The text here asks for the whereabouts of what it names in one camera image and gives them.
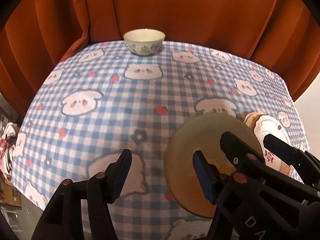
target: blue gingham tablecloth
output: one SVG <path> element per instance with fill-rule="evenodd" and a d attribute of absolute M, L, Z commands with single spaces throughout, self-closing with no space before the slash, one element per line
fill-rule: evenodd
<path fill-rule="evenodd" d="M 291 143 L 309 150 L 285 82 L 252 61 L 193 44 L 165 41 L 149 57 L 124 41 L 93 44 L 60 62 L 32 101 L 18 135 L 12 182 L 42 209 L 65 178 L 86 180 L 133 153 L 128 183 L 110 206 L 121 239 L 194 239 L 210 220 L 185 211 L 166 184 L 163 159 L 170 137 L 198 104 L 219 98 L 244 120 L 285 112 Z M 299 179 L 294 171 L 294 178 Z M 86 201 L 83 225 L 90 231 Z"/>

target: orange curtain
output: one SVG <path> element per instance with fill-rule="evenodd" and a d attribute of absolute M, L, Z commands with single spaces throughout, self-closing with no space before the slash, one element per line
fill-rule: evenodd
<path fill-rule="evenodd" d="M 0 92 L 24 115 L 55 65 L 88 42 L 86 0 L 23 0 L 0 33 Z"/>
<path fill-rule="evenodd" d="M 294 100 L 320 70 L 320 28 L 301 0 L 23 0 L 0 33 L 0 92 L 25 114 L 60 60 L 135 28 L 260 63 Z"/>

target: cardboard box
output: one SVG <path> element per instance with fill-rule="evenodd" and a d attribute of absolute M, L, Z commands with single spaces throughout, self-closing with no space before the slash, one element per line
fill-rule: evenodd
<path fill-rule="evenodd" d="M 2 183 L 1 191 L 4 194 L 4 199 L 0 200 L 1 203 L 21 207 L 21 193 L 15 187 L 11 187 L 6 183 Z"/>
<path fill-rule="evenodd" d="M 5 184 L 9 185 L 10 187 L 14 187 L 14 185 L 11 182 L 9 182 L 7 179 L 5 179 Z"/>

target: copper rivet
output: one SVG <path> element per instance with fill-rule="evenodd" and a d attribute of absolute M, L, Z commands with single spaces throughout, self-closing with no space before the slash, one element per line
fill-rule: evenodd
<path fill-rule="evenodd" d="M 96 175 L 96 177 L 97 177 L 98 179 L 102 179 L 102 178 L 104 178 L 104 176 L 105 176 L 104 172 L 99 172 L 99 173 Z"/>
<path fill-rule="evenodd" d="M 257 159 L 257 157 L 254 156 L 254 155 L 251 154 L 251 153 L 248 154 L 248 158 L 249 158 L 249 159 L 252 159 L 252 160 L 254 160 L 254 161 Z"/>
<path fill-rule="evenodd" d="M 233 174 L 233 179 L 240 184 L 244 184 L 247 182 L 247 177 L 244 176 L 242 173 L 238 173 L 238 172 Z"/>
<path fill-rule="evenodd" d="M 227 174 L 220 174 L 220 179 L 227 179 L 228 178 L 228 175 Z"/>
<path fill-rule="evenodd" d="M 70 182 L 71 182 L 71 179 L 64 179 L 64 180 L 62 181 L 62 184 L 63 184 L 63 185 L 69 185 Z"/>

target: beige plate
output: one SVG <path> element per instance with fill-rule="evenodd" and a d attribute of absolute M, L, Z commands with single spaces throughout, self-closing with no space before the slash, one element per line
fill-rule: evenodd
<path fill-rule="evenodd" d="M 173 135 L 164 156 L 167 184 L 178 203 L 187 211 L 212 218 L 215 206 L 204 198 L 192 156 L 201 150 L 208 163 L 220 173 L 230 175 L 236 169 L 220 150 L 220 137 L 230 131 L 262 155 L 260 143 L 243 122 L 223 114 L 203 114 L 188 119 Z"/>

